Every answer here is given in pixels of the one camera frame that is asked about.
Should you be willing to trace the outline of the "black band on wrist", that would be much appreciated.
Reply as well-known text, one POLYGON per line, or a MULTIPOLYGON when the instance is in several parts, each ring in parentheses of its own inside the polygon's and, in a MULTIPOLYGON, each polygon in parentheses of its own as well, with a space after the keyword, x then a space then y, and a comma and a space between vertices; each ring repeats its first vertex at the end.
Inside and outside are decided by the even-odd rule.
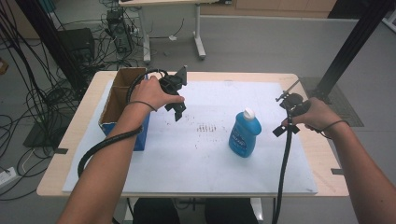
POLYGON ((150 105, 149 103, 144 101, 134 100, 129 102, 127 105, 139 111, 146 111, 146 112, 157 111, 157 109, 153 105, 150 105))
POLYGON ((344 122, 345 124, 347 124, 347 125, 350 127, 349 122, 347 122, 346 120, 340 119, 340 120, 337 120, 337 121, 335 121, 335 122, 329 124, 329 125, 326 126, 324 129, 317 131, 317 133, 321 134, 323 137, 325 137, 325 138, 327 138, 327 139, 332 139, 332 138, 331 138, 329 135, 327 135, 325 132, 328 131, 332 126, 334 126, 334 125, 336 125, 336 124, 338 124, 338 123, 341 123, 341 122, 344 122))

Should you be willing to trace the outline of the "person's left hand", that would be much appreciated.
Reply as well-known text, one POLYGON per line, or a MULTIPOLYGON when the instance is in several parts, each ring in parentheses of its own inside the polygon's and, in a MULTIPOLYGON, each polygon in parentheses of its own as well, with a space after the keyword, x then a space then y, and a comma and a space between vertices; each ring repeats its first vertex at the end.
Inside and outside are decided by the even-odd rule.
MULTIPOLYGON (((134 100, 144 101, 153 105, 156 109, 171 103, 183 103, 184 97, 179 95, 171 95, 165 93, 159 83, 158 78, 150 77, 142 80, 133 90, 130 102, 134 100)), ((137 113, 149 113, 146 111, 139 111, 131 106, 128 109, 137 113)))

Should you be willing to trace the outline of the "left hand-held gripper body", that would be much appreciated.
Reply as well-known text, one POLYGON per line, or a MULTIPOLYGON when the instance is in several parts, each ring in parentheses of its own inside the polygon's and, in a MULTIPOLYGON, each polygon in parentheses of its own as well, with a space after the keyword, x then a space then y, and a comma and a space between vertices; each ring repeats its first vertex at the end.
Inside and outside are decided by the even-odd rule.
POLYGON ((187 66, 183 65, 174 75, 165 74, 159 83, 165 93, 178 95, 178 91, 187 85, 187 66))

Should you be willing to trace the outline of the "blue cardboard box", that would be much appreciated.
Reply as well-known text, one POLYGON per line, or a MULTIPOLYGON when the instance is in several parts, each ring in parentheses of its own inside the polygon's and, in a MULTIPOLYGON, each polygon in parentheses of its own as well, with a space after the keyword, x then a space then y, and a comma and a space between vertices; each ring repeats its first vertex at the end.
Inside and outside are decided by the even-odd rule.
POLYGON ((143 67, 121 68, 110 87, 99 126, 105 135, 110 134, 115 127, 124 107, 129 102, 127 91, 133 82, 146 73, 143 67))

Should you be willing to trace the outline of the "person's right leg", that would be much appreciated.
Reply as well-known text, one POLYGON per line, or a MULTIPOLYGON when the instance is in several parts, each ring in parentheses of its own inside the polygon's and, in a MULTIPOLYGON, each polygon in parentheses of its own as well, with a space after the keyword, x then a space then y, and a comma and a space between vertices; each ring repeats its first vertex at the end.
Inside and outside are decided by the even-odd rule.
POLYGON ((207 224, 258 224, 249 198, 209 198, 205 200, 207 224))

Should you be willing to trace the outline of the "white power strip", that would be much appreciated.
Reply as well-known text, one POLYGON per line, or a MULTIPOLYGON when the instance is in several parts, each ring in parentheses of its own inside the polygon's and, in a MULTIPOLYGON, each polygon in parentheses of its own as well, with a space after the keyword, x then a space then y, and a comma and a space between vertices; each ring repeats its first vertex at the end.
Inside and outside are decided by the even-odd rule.
POLYGON ((19 176, 17 175, 15 168, 10 167, 0 173, 0 188, 6 186, 12 181, 16 180, 19 176))

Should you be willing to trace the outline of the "person's right hand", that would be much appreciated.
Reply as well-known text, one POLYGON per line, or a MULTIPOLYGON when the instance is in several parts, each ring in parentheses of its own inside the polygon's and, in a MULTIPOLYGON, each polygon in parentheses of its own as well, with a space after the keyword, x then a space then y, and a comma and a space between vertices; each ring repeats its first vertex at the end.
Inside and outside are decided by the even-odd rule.
MULTIPOLYGON (((309 129, 322 130, 329 124, 340 120, 341 118, 333 112, 324 102, 313 97, 308 100, 311 104, 309 110, 302 114, 292 118, 290 121, 284 120, 283 125, 296 125, 303 123, 309 129)), ((328 131, 325 132, 333 140, 338 139, 340 136, 350 133, 350 128, 344 122, 338 123, 332 126, 328 131)))

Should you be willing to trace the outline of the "grey floor mat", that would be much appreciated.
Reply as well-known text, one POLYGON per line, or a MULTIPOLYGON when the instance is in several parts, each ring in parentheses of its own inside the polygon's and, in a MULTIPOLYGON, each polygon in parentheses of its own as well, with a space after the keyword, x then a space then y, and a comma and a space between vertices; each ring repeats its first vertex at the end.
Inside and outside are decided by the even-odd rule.
MULTIPOLYGON (((314 96, 314 89, 320 82, 320 77, 301 77, 300 82, 308 98, 314 96)), ((351 127, 363 127, 360 117, 349 103, 341 89, 335 85, 326 99, 329 107, 342 119, 346 120, 351 127)))

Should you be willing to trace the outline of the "white desk with metal legs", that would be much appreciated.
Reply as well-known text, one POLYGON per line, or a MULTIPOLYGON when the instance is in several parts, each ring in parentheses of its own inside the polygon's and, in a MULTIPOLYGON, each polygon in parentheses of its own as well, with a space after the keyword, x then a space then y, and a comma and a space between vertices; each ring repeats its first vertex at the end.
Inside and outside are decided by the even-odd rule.
POLYGON ((142 33, 143 62, 151 62, 149 34, 145 27, 144 7, 172 6, 172 5, 194 5, 195 30, 192 32, 198 57, 203 60, 206 56, 204 44, 201 39, 201 4, 213 4, 219 0, 119 0, 121 7, 132 7, 137 10, 140 31, 142 33))

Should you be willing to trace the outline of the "black metal frame post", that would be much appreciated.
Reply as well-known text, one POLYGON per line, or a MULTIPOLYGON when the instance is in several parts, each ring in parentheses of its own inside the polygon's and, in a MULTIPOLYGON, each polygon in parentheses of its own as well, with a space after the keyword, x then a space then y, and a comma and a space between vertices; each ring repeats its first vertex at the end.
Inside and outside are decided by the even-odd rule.
POLYGON ((72 56, 67 51, 64 43, 58 35, 57 29, 39 3, 39 0, 15 1, 27 20, 35 29, 42 42, 45 44, 53 60, 64 72, 64 75, 72 88, 79 93, 83 93, 87 90, 88 83, 80 73, 72 56))
POLYGON ((323 78, 309 92, 309 98, 316 97, 326 103, 337 81, 345 73, 351 62, 386 16, 395 0, 373 0, 362 13, 360 19, 340 48, 323 78))

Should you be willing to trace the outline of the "person's leg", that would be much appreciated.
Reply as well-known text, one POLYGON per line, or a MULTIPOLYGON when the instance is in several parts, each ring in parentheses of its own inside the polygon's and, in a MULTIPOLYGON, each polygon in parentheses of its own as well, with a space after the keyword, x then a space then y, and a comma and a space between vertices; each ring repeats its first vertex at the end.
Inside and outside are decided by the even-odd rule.
POLYGON ((258 224, 249 198, 209 198, 205 200, 207 224, 258 224))
POLYGON ((180 224, 171 199, 140 198, 134 205, 133 224, 180 224))

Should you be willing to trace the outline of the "person's left leg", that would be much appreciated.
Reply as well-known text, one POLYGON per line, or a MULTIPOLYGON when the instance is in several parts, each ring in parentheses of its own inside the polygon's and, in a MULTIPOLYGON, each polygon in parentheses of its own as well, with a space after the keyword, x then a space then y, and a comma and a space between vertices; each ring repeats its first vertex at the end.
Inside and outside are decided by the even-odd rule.
POLYGON ((171 199, 140 198, 134 205, 133 224, 180 224, 171 199))

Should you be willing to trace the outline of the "black band on right wrist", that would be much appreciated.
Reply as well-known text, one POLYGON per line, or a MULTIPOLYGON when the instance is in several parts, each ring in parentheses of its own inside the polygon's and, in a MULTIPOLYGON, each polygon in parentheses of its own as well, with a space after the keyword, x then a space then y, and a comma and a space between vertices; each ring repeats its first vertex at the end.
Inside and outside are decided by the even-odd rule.
POLYGON ((325 137, 325 138, 327 138, 327 139, 332 139, 332 138, 331 138, 329 135, 327 135, 325 132, 328 131, 332 126, 334 126, 334 125, 336 125, 336 124, 338 124, 338 123, 341 123, 341 122, 344 122, 345 124, 347 124, 347 125, 350 127, 349 122, 347 122, 346 120, 340 119, 340 120, 337 120, 337 121, 335 121, 335 122, 329 124, 329 125, 326 126, 324 129, 317 131, 317 133, 321 134, 323 137, 325 137))

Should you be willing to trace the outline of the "black band on left wrist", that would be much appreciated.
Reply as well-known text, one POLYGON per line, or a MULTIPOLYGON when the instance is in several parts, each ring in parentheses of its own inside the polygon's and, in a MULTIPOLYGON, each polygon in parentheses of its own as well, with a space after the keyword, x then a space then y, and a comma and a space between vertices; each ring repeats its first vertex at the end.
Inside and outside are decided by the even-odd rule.
POLYGON ((150 105, 149 103, 144 101, 134 100, 129 102, 127 105, 139 111, 146 111, 146 112, 157 111, 157 109, 153 105, 150 105))

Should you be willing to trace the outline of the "blue bottle with white cap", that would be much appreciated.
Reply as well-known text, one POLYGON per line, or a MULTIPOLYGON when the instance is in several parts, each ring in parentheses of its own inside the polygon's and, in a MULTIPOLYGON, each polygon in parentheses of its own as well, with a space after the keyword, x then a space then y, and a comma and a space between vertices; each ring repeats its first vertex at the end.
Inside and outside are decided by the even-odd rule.
POLYGON ((262 126, 255 112, 247 107, 235 117, 235 123, 229 137, 230 149, 242 158, 249 157, 256 145, 256 137, 262 132, 262 126))

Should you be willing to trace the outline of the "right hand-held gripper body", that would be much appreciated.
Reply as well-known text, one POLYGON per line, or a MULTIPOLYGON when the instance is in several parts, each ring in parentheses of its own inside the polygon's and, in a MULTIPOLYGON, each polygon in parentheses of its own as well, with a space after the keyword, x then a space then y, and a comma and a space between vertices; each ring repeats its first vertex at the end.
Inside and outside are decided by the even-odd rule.
POLYGON ((303 96, 290 92, 297 84, 299 80, 295 81, 288 89, 283 91, 281 95, 276 98, 277 102, 280 102, 280 106, 284 108, 292 117, 301 116, 306 113, 311 104, 308 100, 304 100, 303 96))

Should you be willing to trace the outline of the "black equipment box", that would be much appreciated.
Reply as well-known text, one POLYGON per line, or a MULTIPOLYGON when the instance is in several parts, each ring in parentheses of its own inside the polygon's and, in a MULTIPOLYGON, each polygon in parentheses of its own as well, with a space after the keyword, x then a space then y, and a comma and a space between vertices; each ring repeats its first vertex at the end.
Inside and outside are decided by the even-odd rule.
POLYGON ((89 28, 59 31, 66 49, 78 63, 89 63, 94 58, 94 39, 89 28))

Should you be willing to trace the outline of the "black floor base plate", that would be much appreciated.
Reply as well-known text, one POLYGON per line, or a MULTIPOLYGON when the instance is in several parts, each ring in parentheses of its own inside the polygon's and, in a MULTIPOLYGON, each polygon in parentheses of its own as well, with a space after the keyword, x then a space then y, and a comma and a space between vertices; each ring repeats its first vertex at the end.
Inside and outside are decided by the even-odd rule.
POLYGON ((25 138, 25 147, 57 147, 64 137, 65 127, 45 126, 36 122, 25 138))

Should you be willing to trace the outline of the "black computer tower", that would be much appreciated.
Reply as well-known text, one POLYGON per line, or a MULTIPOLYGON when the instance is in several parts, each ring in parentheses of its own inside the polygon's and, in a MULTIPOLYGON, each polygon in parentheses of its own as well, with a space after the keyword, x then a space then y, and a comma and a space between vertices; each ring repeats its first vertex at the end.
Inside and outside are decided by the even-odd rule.
POLYGON ((109 10, 106 14, 108 30, 114 39, 116 51, 127 53, 132 51, 130 28, 126 25, 121 9, 109 10))

